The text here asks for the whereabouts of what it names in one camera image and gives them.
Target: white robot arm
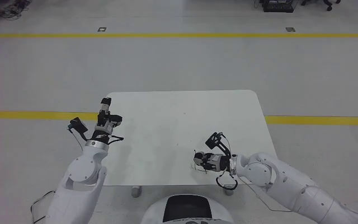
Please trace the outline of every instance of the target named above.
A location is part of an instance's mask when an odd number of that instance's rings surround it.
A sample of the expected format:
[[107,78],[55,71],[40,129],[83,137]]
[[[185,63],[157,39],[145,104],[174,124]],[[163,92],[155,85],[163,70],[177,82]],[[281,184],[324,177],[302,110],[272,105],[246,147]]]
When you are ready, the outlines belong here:
[[[62,178],[45,217],[46,224],[87,224],[92,217],[106,177],[106,167],[101,162],[108,154],[109,144],[123,140],[111,136],[113,128],[122,121],[122,117],[110,114],[111,99],[104,98],[101,104],[102,109],[91,139],[84,136],[88,129],[79,118],[70,121],[68,130],[72,133],[71,129],[75,129],[86,145],[82,155],[69,165]],[[117,140],[109,142],[110,137]],[[95,185],[89,191],[80,191],[74,189],[74,183]]]
[[[229,171],[233,177],[245,177],[285,208],[320,224],[358,224],[358,213],[342,205],[306,174],[266,153],[250,157],[231,155],[221,143],[222,133],[214,133],[206,145],[219,147],[225,155],[198,152],[194,161],[206,170]],[[272,173],[276,179],[271,182]]]

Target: white floor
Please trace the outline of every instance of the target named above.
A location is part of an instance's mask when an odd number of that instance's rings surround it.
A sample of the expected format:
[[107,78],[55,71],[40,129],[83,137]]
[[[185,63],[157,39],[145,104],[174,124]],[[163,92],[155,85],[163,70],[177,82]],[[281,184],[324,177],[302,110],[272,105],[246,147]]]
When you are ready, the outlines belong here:
[[[42,0],[33,1],[19,20],[0,20],[0,33],[96,33],[103,26],[111,33],[276,33],[285,27],[358,32],[357,1],[325,10],[321,1],[285,14],[263,13],[249,0]],[[95,112],[101,98],[115,91],[251,89],[265,115],[358,116],[357,58],[358,39],[343,38],[0,39],[0,110]],[[80,154],[66,125],[0,120],[2,223],[29,223],[31,203],[55,189]],[[358,127],[269,125],[269,130],[280,159],[358,209]],[[245,186],[233,197],[217,186],[151,186],[138,199],[129,192],[105,187],[91,223],[139,223],[151,203],[177,193],[216,199],[237,223],[312,223],[268,211]]]

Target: yellow tape stripe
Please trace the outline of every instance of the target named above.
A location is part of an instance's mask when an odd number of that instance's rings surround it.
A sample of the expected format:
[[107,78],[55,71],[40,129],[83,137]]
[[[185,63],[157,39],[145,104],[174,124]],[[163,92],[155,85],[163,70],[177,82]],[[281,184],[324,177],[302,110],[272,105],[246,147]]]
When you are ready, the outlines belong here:
[[97,120],[97,114],[82,112],[0,111],[0,119],[71,120],[78,116],[82,120]]
[[[46,112],[46,111],[0,111],[0,119],[35,119],[35,120],[97,120],[97,113],[82,112]],[[267,124],[300,125],[358,125],[355,116],[265,116]]]
[[358,125],[355,116],[265,116],[267,124]]
[[297,34],[297,33],[0,34],[0,38],[358,38],[358,34]]

